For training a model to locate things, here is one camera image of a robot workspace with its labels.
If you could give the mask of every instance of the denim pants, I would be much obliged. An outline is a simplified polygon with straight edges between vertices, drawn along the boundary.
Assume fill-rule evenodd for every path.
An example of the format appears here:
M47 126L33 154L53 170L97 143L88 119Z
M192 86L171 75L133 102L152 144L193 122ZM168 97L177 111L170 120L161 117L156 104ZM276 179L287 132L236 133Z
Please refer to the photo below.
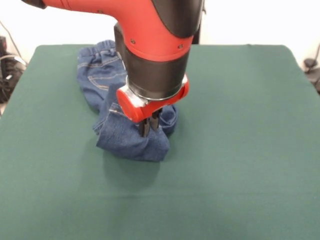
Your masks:
M77 81L87 103L99 112L93 125L98 136L96 146L121 158L163 161L170 148L168 136L175 130L178 109L175 105L165 106L159 128L150 128L147 137L140 136L139 125L124 115L116 97L126 76L114 41L99 42L79 51Z

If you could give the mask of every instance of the black object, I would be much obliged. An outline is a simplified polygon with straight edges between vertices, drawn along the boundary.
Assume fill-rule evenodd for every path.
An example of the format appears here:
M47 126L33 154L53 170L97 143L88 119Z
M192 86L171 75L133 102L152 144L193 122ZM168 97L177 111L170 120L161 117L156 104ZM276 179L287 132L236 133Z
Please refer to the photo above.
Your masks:
M8 55L6 38L0 36L0 57ZM0 104L8 102L23 71L17 67L19 63L12 57L0 61Z
M313 69L318 65L317 60L313 58L307 58L303 61L303 63L308 69Z
M26 4L29 4L31 6L41 8L41 9L45 9L47 7L42 0L21 0L21 1Z
M320 67L313 68L305 73L309 82L313 84L316 91L320 93Z
M159 118L161 113L162 113L162 108L153 112L152 116L150 117L150 126L155 131L159 128Z
M120 53L128 74L128 86L141 97L161 100L175 95L182 86L189 52L165 62L150 61L134 55L124 43L119 23L114 26L116 51Z
M141 137L148 136L150 130L149 119L144 119L139 123L139 134Z
M10 31L6 28L6 26L1 21L0 21L0 26L3 27L3 29L7 32L8 36L9 36L9 39L11 40L11 43L13 44L16 52L18 53L19 57L21 58L20 51L19 51L14 39L12 38Z
M178 38L193 36L200 26L204 0L152 0L165 27Z
M319 52L320 52L320 43L319 43L318 48L316 50L315 57L314 58L307 58L303 61L304 66L307 68L306 74L310 73L310 71L318 65L317 58L319 56Z
M0 58L7 55L7 41L4 36L0 36ZM7 77L6 61L0 61L0 79Z
M196 33L193 37L193 40L192 40L193 45L197 45L200 43L200 30L201 30L201 22L200 22L200 26L199 26L198 31L196 31Z

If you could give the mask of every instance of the green tablecloth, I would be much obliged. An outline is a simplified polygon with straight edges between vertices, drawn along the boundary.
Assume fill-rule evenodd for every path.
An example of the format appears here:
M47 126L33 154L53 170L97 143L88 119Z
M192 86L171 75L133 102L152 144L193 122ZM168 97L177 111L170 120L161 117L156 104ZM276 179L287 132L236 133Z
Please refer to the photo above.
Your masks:
M1 240L319 240L320 101L284 46L193 46L162 163L95 147L79 45L40 46L0 120Z

